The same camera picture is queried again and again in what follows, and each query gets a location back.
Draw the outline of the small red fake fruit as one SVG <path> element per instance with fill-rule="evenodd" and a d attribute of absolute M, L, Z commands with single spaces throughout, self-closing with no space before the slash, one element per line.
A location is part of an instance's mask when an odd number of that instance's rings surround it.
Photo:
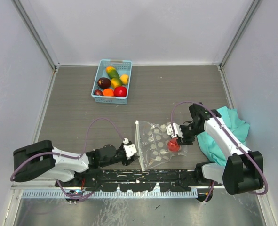
<path fill-rule="evenodd" d="M 173 138 L 167 143 L 167 148 L 171 152 L 178 152 L 180 150 L 180 145 L 178 143 L 178 138 Z"/>

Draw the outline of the clear zip top bag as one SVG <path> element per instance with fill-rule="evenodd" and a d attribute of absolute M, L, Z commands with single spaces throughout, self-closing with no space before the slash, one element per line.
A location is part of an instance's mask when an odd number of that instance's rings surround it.
<path fill-rule="evenodd" d="M 180 146 L 176 152 L 169 149 L 168 143 L 172 138 L 167 127 L 170 127 L 169 123 L 159 125 L 147 121 L 135 122 L 135 145 L 142 171 L 155 169 L 169 162 L 173 156 L 188 154 L 187 145 Z"/>

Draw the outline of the orange fake fruit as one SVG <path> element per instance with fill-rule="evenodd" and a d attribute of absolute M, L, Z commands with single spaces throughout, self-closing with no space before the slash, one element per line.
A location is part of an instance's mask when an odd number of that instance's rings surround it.
<path fill-rule="evenodd" d="M 114 97 L 114 91 L 110 88 L 107 88 L 107 89 L 104 89 L 103 90 L 103 96 L 106 96 L 106 97 Z"/>

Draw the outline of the small dark purple fake fruit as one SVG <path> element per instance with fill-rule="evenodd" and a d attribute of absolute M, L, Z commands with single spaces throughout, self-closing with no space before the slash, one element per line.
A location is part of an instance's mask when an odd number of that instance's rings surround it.
<path fill-rule="evenodd" d="M 94 92 L 93 92 L 93 95 L 95 96 L 103 96 L 103 92 L 99 89 L 96 89 Z"/>

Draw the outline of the red fake apple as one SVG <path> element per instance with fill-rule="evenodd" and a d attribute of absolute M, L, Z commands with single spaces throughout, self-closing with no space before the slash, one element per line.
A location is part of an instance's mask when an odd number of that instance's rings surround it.
<path fill-rule="evenodd" d="M 114 95 L 116 97 L 126 97 L 127 96 L 127 88 L 124 86 L 118 86 L 114 90 Z"/>

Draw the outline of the yellow green fake mango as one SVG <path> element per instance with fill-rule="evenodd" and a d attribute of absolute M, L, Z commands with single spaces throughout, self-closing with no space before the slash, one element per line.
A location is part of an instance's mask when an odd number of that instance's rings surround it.
<path fill-rule="evenodd" d="M 115 89 L 116 87 L 119 87 L 119 86 L 122 86 L 122 85 L 123 84 L 122 84 L 120 78 L 114 77 L 114 78 L 111 79 L 111 87 L 112 88 Z"/>

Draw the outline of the yellow fake peach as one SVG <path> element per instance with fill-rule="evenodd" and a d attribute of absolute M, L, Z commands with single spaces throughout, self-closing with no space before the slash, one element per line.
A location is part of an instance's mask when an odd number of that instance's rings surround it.
<path fill-rule="evenodd" d="M 129 76 L 127 74 L 123 74 L 120 76 L 120 80 L 123 85 L 127 85 L 129 83 Z"/>

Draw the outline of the green orange fake mango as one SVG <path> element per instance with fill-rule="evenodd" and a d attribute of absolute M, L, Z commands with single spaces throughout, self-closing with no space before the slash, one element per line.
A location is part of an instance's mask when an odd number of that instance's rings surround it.
<path fill-rule="evenodd" d="M 113 78 L 120 78 L 117 70 L 115 67 L 113 66 L 108 66 L 105 68 L 105 71 L 107 73 L 107 75 L 109 76 L 110 79 L 113 79 Z"/>

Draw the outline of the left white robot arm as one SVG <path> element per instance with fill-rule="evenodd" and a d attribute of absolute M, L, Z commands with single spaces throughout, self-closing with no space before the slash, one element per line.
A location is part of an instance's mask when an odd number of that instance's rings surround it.
<path fill-rule="evenodd" d="M 86 174 L 116 163 L 130 165 L 136 154 L 136 146 L 127 138 L 119 148 L 105 145 L 83 154 L 60 150 L 50 140 L 43 140 L 13 152 L 14 172 L 10 180 L 27 182 L 42 177 L 78 186 Z"/>

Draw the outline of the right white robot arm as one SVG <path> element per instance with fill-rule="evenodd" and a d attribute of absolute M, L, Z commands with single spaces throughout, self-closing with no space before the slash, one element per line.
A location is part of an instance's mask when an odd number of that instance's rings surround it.
<path fill-rule="evenodd" d="M 194 178 L 204 186 L 210 180 L 224 185 L 230 195 L 250 192 L 264 195 L 268 192 L 268 182 L 263 173 L 263 156 L 259 151 L 251 151 L 230 131 L 216 110 L 210 110 L 201 102 L 190 102 L 192 121 L 188 125 L 173 126 L 173 135 L 179 145 L 191 145 L 202 132 L 209 134 L 226 158 L 221 166 L 214 162 L 197 164 Z"/>

